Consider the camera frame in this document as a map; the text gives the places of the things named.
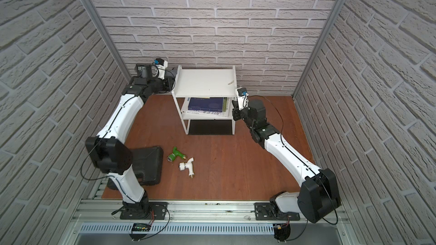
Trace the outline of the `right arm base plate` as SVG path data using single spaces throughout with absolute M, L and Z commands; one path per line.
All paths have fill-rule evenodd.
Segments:
M 254 214 L 257 221 L 299 221 L 300 214 L 295 212 L 283 213 L 275 203 L 254 203 Z

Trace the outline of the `white metal bookshelf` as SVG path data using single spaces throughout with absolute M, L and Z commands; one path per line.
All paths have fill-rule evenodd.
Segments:
M 171 94 L 176 105 L 184 132 L 188 134 L 191 120 L 231 120 L 233 134 L 235 121 L 232 117 L 232 101 L 236 98 L 237 76 L 236 68 L 231 69 L 183 69 L 178 66 L 176 85 Z M 182 114 L 181 109 L 185 98 L 228 98 L 231 109 L 227 118 L 206 117 Z

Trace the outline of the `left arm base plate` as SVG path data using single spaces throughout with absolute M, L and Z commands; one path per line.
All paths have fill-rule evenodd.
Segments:
M 121 220 L 164 220 L 168 202 L 147 202 L 130 204 L 123 202 Z

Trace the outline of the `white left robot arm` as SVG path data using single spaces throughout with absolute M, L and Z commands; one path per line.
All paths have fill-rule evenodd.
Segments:
M 137 64 L 137 75 L 123 89 L 109 121 L 95 137 L 88 137 L 85 142 L 94 167 L 115 183 L 126 208 L 143 208 L 147 196 L 134 174 L 133 153 L 124 143 L 147 99 L 169 93 L 175 86 L 176 76 L 168 69 L 168 64 L 159 58 L 152 64 Z

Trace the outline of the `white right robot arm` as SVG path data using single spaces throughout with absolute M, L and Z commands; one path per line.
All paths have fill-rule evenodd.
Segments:
M 273 197 L 280 212 L 301 213 L 309 222 L 317 223 L 341 206 L 335 173 L 321 169 L 292 147 L 279 129 L 267 121 L 261 100 L 238 98 L 232 101 L 232 106 L 233 119 L 244 121 L 253 141 L 272 154 L 300 187 L 297 196 L 282 192 Z

